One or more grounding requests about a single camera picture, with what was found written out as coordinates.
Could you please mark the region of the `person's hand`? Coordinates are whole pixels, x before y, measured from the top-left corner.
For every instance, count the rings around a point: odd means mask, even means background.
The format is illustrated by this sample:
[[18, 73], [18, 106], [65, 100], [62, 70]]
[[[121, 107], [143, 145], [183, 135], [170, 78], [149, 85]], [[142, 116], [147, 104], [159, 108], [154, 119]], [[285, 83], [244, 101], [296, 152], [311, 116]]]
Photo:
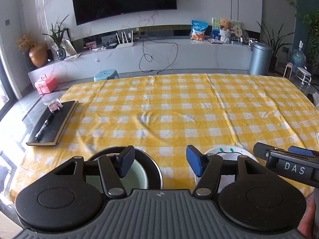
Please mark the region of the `person's hand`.
[[318, 238], [318, 227], [316, 225], [316, 202], [315, 198], [312, 197], [307, 202], [307, 209], [302, 218], [302, 221], [298, 225], [298, 231], [305, 238]]

